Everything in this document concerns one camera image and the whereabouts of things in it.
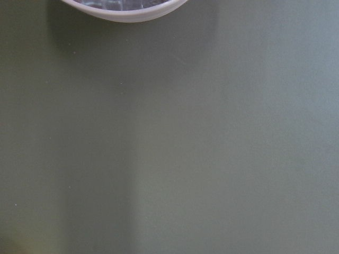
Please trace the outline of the pink bowl with ice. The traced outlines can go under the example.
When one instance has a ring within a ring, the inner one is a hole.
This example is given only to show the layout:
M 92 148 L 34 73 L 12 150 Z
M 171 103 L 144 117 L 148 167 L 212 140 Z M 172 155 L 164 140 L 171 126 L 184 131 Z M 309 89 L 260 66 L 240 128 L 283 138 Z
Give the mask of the pink bowl with ice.
M 69 6 L 88 15 L 121 23 L 136 23 L 162 17 L 186 3 L 171 1 L 70 1 Z

